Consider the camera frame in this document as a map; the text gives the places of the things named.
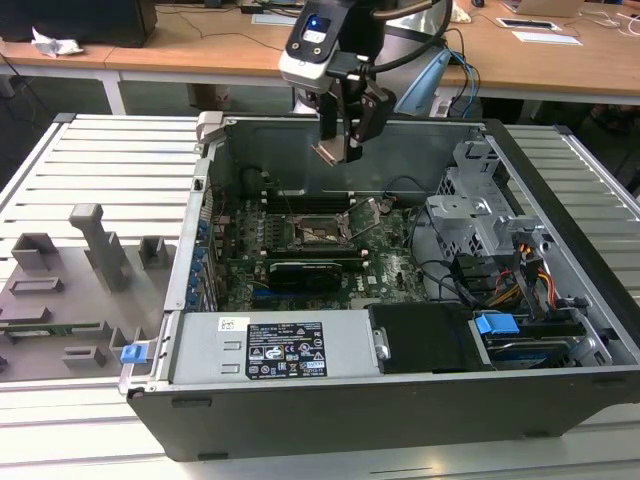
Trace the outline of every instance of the blue latch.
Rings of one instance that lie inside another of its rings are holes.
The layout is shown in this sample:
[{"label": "blue latch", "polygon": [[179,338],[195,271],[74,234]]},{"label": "blue latch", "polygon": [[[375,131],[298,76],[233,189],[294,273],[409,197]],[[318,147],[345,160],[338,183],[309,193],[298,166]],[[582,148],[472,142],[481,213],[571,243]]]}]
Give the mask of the blue latch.
[{"label": "blue latch", "polygon": [[120,354],[120,363],[146,363],[148,351],[148,343],[127,345],[122,349],[122,353]]},{"label": "blue latch", "polygon": [[483,313],[476,317],[476,326],[481,335],[520,333],[518,323],[510,313]]}]

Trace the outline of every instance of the white paper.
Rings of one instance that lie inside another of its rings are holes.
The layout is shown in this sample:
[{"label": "white paper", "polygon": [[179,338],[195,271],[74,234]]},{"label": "white paper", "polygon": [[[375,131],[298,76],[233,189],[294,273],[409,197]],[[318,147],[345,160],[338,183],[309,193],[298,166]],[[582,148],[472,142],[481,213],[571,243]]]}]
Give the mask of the white paper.
[{"label": "white paper", "polygon": [[569,35],[557,35],[555,33],[511,32],[521,42],[551,43],[554,45],[582,45],[578,40]]},{"label": "white paper", "polygon": [[56,40],[55,38],[49,38],[46,35],[38,33],[35,28],[31,28],[33,32],[33,40],[31,44],[34,45],[40,53],[44,53],[50,57],[57,57],[58,55],[72,55],[74,53],[84,52],[75,40]]}]

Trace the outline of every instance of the power supply label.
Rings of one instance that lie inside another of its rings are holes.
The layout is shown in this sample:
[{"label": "power supply label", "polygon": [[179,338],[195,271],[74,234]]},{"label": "power supply label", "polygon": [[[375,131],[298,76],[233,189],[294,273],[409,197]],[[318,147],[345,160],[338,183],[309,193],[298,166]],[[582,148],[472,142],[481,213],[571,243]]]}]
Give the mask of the power supply label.
[{"label": "power supply label", "polygon": [[322,323],[250,323],[246,375],[251,380],[326,377]]}]

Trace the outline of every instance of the wooden desk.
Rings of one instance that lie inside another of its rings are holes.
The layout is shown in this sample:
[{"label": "wooden desk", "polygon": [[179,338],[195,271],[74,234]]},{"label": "wooden desk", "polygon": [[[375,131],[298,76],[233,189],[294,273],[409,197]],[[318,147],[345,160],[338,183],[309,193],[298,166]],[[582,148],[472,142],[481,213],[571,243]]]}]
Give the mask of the wooden desk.
[{"label": "wooden desk", "polygon": [[[469,62],[480,71],[481,96],[640,104],[640,64],[634,60],[640,57],[640,37],[585,20],[604,20],[604,16],[584,15],[582,19],[549,18],[563,29],[559,33],[578,36],[582,46],[523,43],[511,29],[493,23],[496,17],[514,15],[499,0],[486,2],[485,8],[471,9],[470,0],[459,0],[471,10],[473,22],[453,25],[464,35]],[[85,54],[51,59],[29,44],[8,44],[5,55],[25,75],[102,81],[115,114],[126,113],[119,89],[123,80],[287,86],[278,72],[278,59],[290,27],[254,25],[251,16],[239,10],[201,12],[159,6],[158,11],[165,13],[158,14],[156,31],[142,49],[89,46]],[[632,12],[592,3],[582,11],[608,12],[624,28],[628,21],[615,12]],[[447,37],[452,48],[460,48],[455,33]],[[3,73],[10,70],[0,64]],[[457,95],[463,83],[462,69],[449,68],[432,111]]]},{"label": "wooden desk", "polygon": [[[554,22],[562,29],[556,33],[576,36],[583,44],[570,46],[523,43],[513,35],[513,29],[494,25],[496,17],[515,16],[498,0],[487,0],[485,8],[477,9],[471,9],[468,0],[459,4],[468,7],[465,9],[472,16],[471,24],[456,27],[464,35],[469,63],[480,71],[481,95],[526,98],[522,92],[528,92],[527,97],[544,100],[580,101],[577,98],[585,97],[589,101],[587,98],[601,96],[603,100],[615,97],[607,103],[639,103],[638,98],[627,97],[640,94],[640,63],[635,60],[640,58],[640,37],[626,36],[587,20],[603,21],[604,15],[586,14],[606,12],[626,29],[628,20],[616,16],[616,12],[629,15],[632,9],[585,3],[582,17],[529,17]],[[447,39],[451,48],[460,49],[456,33],[449,33]],[[443,86],[464,81],[460,68],[452,70],[445,74]]]}]

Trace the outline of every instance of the paper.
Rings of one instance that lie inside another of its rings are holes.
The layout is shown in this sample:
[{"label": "paper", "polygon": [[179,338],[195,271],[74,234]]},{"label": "paper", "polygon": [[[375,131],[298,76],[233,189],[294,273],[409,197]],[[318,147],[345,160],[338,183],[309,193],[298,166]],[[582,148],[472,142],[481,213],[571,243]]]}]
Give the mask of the paper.
[{"label": "paper", "polygon": [[555,33],[511,32],[521,42],[551,43],[554,45],[582,45],[578,40],[569,35],[557,35]]},{"label": "paper", "polygon": [[58,55],[72,55],[84,52],[75,40],[56,40],[38,33],[35,28],[32,28],[31,31],[33,32],[31,45],[35,45],[40,53],[50,57],[55,58]]},{"label": "paper", "polygon": [[471,23],[471,17],[467,12],[462,10],[462,8],[460,8],[456,2],[453,2],[451,21],[453,23]]}]

